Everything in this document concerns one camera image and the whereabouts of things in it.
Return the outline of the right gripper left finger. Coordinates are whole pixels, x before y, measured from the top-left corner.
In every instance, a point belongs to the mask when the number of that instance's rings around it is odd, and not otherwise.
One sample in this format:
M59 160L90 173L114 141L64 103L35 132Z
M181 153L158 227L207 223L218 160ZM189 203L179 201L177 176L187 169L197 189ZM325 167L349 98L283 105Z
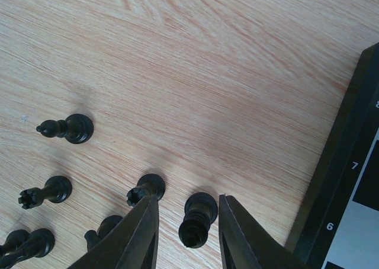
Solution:
M96 246L71 269L129 269L156 267L159 205L156 195L143 197Z

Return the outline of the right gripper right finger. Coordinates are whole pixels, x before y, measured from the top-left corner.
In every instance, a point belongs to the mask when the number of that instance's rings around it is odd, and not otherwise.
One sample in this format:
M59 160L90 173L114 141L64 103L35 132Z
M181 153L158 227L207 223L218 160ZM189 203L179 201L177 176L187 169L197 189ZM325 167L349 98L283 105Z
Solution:
M219 196L223 268L307 268L281 246L233 196Z

